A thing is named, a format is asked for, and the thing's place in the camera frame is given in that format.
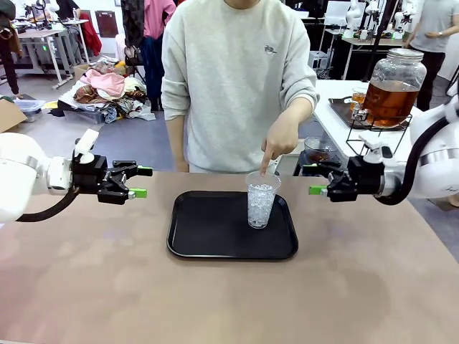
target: hand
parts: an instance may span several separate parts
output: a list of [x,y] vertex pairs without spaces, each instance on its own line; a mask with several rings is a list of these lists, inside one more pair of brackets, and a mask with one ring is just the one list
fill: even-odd
[[425,36],[427,38],[438,38],[440,37],[440,34],[438,32],[426,32]]
[[189,164],[185,161],[176,161],[175,162],[175,169],[177,172],[189,172]]
[[265,152],[260,167],[260,174],[264,176],[271,160],[277,159],[282,154],[288,154],[298,144],[299,122],[296,116],[287,109],[271,125],[266,139],[262,142],[261,150]]

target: black tray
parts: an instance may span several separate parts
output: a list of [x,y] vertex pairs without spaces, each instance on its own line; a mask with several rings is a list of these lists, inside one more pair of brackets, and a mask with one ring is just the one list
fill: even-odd
[[285,199],[276,195],[264,229],[247,223],[247,193],[189,191],[174,203],[167,247],[186,258],[279,260],[298,251]]
[[[353,129],[364,129],[364,130],[370,130],[372,126],[370,124],[365,125],[358,120],[354,121],[352,119],[352,113],[351,113],[351,103],[346,102],[347,99],[351,99],[352,97],[344,97],[344,98],[329,98],[328,101],[330,102],[330,106],[333,109],[333,111],[349,126],[351,127],[354,122],[354,126],[352,127]],[[382,128],[378,129],[380,131],[403,131],[407,127],[408,123],[407,121],[404,121],[400,125],[394,128]]]

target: sweatshirt logo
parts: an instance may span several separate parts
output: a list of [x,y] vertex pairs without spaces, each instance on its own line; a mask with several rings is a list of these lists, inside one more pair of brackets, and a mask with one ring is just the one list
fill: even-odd
[[265,53],[266,55],[272,55],[272,54],[277,54],[278,52],[276,52],[273,47],[270,47],[269,45],[265,45]]

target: small glass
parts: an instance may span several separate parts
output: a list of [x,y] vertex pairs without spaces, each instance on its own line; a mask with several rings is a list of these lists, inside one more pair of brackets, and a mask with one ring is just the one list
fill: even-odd
[[351,101],[351,112],[354,111],[356,104],[363,104],[366,97],[366,89],[365,88],[354,88],[352,90],[352,101]]

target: gray sweatshirt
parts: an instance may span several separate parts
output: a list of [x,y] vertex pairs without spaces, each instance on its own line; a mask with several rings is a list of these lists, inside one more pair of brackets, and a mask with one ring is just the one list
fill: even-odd
[[279,0],[236,10],[188,0],[167,24],[162,103],[187,116],[187,157],[210,171],[248,172],[262,160],[270,126],[297,97],[318,101],[301,19]]

